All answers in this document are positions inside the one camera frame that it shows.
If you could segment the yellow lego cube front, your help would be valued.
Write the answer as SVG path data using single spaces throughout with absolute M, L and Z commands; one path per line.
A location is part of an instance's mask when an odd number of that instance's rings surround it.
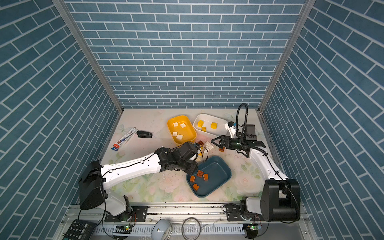
M 217 123 L 212 123 L 211 124 L 211 129 L 216 130 L 217 128 L 218 128 L 218 124 Z

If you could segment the yellow lego cube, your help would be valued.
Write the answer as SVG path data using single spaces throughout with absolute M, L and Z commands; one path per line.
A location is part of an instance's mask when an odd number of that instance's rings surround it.
M 203 125 L 204 125 L 204 121 L 202 121 L 202 120 L 198 121 L 197 126 L 198 126 L 199 128 L 202 128 Z
M 218 124 L 217 123 L 212 123 L 211 124 L 211 129 L 216 130 L 217 128 L 218 128 Z

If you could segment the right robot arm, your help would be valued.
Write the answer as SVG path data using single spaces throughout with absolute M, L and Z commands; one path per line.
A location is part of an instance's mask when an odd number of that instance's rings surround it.
M 251 159 L 265 180 L 260 197 L 246 197 L 241 200 L 242 215 L 256 214 L 267 222 L 294 223 L 300 219 L 300 185 L 298 181 L 289 179 L 269 159 L 269 154 L 263 149 L 266 145 L 262 141 L 219 136 L 212 139 L 211 143 L 220 149 L 235 150 Z

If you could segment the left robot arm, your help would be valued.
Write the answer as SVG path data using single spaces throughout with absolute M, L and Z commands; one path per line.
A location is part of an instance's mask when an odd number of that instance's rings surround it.
M 198 169 L 200 145 L 192 142 L 175 148 L 158 148 L 154 153 L 123 163 L 101 165 L 91 162 L 79 179 L 80 209 L 104 209 L 116 217 L 132 212 L 127 197 L 117 195 L 112 187 L 127 180 L 164 171 L 183 171 L 192 175 Z

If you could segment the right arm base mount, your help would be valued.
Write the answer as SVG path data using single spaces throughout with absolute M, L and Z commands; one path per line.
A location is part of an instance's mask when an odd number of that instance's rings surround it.
M 222 210 L 229 222 L 264 221 L 262 215 L 248 212 L 245 210 L 245 207 L 238 204 L 225 204 L 222 206 Z

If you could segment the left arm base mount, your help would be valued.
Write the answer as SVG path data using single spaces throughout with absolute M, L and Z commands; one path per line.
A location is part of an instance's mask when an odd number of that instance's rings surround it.
M 133 223 L 144 222 L 148 213 L 148 206 L 131 206 L 120 215 L 112 216 L 107 213 L 105 217 L 106 223 Z

